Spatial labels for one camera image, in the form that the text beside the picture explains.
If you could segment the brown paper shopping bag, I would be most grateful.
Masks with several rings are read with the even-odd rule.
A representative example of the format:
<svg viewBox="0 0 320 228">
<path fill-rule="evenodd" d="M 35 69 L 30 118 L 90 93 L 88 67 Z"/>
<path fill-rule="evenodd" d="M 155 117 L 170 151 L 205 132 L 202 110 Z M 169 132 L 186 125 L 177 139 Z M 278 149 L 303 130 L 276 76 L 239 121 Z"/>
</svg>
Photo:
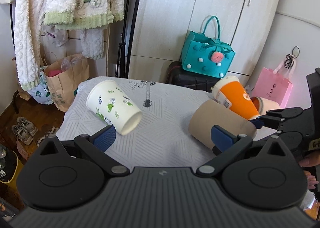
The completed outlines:
<svg viewBox="0 0 320 228">
<path fill-rule="evenodd" d="M 72 54 L 48 65 L 44 69 L 53 103 L 66 112 L 72 105 L 80 83 L 89 79 L 88 59 L 82 54 Z"/>
</svg>

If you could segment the black tripod stand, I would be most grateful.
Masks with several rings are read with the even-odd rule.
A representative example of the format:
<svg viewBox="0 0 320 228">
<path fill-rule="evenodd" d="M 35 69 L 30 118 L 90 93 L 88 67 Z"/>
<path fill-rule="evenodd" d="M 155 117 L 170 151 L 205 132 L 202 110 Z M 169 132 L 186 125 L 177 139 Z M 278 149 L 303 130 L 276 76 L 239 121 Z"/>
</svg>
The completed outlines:
<svg viewBox="0 0 320 228">
<path fill-rule="evenodd" d="M 140 0 L 125 0 L 123 29 L 118 45 L 116 77 L 129 78 L 133 37 L 135 33 Z"/>
</svg>

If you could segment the white fluffy robe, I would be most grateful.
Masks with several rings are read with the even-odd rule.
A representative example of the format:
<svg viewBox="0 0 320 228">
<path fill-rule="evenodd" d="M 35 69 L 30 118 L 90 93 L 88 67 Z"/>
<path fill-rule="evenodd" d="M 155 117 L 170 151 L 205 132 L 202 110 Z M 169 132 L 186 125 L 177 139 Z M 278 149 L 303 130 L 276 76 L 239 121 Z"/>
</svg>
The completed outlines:
<svg viewBox="0 0 320 228">
<path fill-rule="evenodd" d="M 40 83 L 40 35 L 46 0 L 16 0 L 15 58 L 18 80 L 29 91 Z"/>
</svg>

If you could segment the tan cylindrical cup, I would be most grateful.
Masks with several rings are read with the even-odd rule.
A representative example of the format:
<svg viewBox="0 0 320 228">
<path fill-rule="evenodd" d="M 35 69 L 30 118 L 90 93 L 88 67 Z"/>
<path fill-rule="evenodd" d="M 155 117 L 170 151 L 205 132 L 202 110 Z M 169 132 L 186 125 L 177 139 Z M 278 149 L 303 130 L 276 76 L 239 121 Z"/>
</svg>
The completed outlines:
<svg viewBox="0 0 320 228">
<path fill-rule="evenodd" d="M 225 108 L 212 99 L 204 102 L 193 114 L 189 122 L 189 133 L 209 149 L 217 145 L 211 138 L 211 130 L 218 125 L 231 134 L 246 134 L 254 138 L 257 129 L 253 123 Z"/>
</svg>

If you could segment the white wardrobe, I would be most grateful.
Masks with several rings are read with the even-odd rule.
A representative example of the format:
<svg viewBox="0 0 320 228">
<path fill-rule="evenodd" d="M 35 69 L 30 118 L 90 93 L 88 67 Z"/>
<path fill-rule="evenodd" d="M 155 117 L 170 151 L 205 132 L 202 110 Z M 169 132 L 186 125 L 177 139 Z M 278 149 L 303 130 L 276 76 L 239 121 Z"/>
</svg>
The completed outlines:
<svg viewBox="0 0 320 228">
<path fill-rule="evenodd" d="M 227 74 L 246 84 L 258 62 L 279 0 L 137 0 L 126 76 L 164 82 L 189 32 L 220 37 L 235 51 Z"/>
</svg>

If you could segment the green white plastic bag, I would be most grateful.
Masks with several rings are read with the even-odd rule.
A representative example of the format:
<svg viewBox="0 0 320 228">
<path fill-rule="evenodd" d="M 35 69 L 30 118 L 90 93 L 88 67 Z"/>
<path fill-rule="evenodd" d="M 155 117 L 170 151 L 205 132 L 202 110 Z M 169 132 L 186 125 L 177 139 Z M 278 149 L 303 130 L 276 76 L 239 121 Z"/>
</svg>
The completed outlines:
<svg viewBox="0 0 320 228">
<path fill-rule="evenodd" d="M 44 74 L 44 70 L 46 68 L 47 66 L 40 67 L 40 83 L 35 88 L 29 90 L 28 93 L 39 104 L 50 105 L 53 103 L 53 100 L 49 92 L 47 80 Z"/>
</svg>

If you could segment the white paper cup green print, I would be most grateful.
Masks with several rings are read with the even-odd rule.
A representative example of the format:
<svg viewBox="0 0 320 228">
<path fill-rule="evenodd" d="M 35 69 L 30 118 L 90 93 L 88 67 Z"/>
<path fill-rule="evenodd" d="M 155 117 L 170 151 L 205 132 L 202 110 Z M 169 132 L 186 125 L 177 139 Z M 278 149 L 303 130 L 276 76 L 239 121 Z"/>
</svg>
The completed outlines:
<svg viewBox="0 0 320 228">
<path fill-rule="evenodd" d="M 89 93 L 86 106 L 121 135 L 132 132 L 142 119 L 140 108 L 113 80 L 98 83 Z"/>
</svg>

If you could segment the orange paper cup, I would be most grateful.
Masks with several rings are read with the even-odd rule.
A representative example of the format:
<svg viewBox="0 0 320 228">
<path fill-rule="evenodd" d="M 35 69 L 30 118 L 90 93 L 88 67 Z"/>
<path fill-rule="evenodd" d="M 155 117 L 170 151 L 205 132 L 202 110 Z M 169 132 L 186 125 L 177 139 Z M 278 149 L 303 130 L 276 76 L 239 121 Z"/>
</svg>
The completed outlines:
<svg viewBox="0 0 320 228">
<path fill-rule="evenodd" d="M 227 109 L 246 120 L 260 116 L 248 93 L 235 76 L 220 79 L 211 88 L 213 98 Z"/>
</svg>

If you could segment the teal felt handbag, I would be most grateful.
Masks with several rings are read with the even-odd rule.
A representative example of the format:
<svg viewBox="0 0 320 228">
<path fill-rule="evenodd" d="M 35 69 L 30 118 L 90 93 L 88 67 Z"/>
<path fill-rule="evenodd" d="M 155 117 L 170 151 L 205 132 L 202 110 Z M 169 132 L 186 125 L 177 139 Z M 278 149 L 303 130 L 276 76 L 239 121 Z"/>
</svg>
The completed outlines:
<svg viewBox="0 0 320 228">
<path fill-rule="evenodd" d="M 216 20 L 217 37 L 205 36 L 205 31 L 196 33 L 190 31 L 181 52 L 181 64 L 185 71 L 201 75 L 224 78 L 235 56 L 235 51 L 228 43 L 220 40 L 220 21 L 211 16 L 204 29 L 212 20 Z"/>
</svg>

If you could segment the grey sneaker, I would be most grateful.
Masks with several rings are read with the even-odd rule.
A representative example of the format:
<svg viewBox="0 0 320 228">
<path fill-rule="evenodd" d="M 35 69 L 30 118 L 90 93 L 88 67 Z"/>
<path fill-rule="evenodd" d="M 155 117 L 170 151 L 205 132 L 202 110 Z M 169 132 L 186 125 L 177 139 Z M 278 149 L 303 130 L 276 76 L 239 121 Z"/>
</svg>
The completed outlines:
<svg viewBox="0 0 320 228">
<path fill-rule="evenodd" d="M 13 125 L 11 130 L 15 134 L 16 138 L 25 145 L 30 145 L 32 143 L 33 137 L 24 127 L 20 125 Z"/>
<path fill-rule="evenodd" d="M 17 123 L 19 126 L 23 127 L 31 136 L 35 136 L 38 131 L 37 127 L 31 121 L 24 117 L 18 117 Z"/>
</svg>

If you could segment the black suitcase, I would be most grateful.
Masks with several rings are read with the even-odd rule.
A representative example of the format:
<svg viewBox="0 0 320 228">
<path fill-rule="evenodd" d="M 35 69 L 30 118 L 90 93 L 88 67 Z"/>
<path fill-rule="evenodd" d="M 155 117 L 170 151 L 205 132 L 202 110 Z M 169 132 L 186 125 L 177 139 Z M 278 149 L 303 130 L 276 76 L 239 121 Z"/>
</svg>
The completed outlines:
<svg viewBox="0 0 320 228">
<path fill-rule="evenodd" d="M 211 92 L 211 87 L 219 80 L 219 78 L 185 71 L 181 66 L 181 62 L 172 62 L 168 67 L 166 84 Z"/>
</svg>

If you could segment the pink cup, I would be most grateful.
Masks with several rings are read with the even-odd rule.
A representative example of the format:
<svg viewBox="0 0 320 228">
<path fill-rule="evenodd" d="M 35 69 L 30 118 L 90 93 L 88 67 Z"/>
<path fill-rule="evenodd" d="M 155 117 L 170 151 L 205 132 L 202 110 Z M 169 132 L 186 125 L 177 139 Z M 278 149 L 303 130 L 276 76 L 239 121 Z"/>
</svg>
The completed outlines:
<svg viewBox="0 0 320 228">
<path fill-rule="evenodd" d="M 265 115 L 269 110 L 277 110 L 280 108 L 277 102 L 262 97 L 252 97 L 251 100 L 260 115 Z"/>
</svg>

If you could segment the pink paper gift bag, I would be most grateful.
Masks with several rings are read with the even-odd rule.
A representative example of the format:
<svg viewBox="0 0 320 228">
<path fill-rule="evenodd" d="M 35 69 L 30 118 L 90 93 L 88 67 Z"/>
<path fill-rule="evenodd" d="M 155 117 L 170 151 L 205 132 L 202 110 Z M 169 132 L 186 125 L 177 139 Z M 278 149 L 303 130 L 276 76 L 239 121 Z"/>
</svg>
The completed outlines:
<svg viewBox="0 0 320 228">
<path fill-rule="evenodd" d="M 277 102 L 281 108 L 285 108 L 293 89 L 293 83 L 290 79 L 295 71 L 296 64 L 296 60 L 293 59 L 293 65 L 284 75 L 279 73 L 284 61 L 274 70 L 264 67 L 255 84 L 252 96 L 269 99 Z"/>
</svg>

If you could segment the grey patterned tablecloth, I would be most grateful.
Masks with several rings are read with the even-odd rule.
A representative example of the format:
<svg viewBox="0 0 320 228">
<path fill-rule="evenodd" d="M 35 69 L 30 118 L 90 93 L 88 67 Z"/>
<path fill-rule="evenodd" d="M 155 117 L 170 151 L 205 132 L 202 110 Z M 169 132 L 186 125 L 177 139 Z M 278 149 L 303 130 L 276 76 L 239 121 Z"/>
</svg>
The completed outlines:
<svg viewBox="0 0 320 228">
<path fill-rule="evenodd" d="M 191 136 L 190 119 L 197 108 L 209 100 L 208 92 L 176 85 L 151 85 L 152 105 L 144 107 L 146 83 L 141 80 L 96 77 L 80 84 L 78 93 L 65 113 L 56 135 L 61 141 L 73 140 L 80 134 L 95 134 L 106 123 L 87 109 L 90 91 L 104 80 L 114 80 L 143 112 L 138 127 L 122 136 L 106 154 L 130 170 L 134 167 L 192 167 L 193 170 L 211 160 L 213 152 Z"/>
</svg>

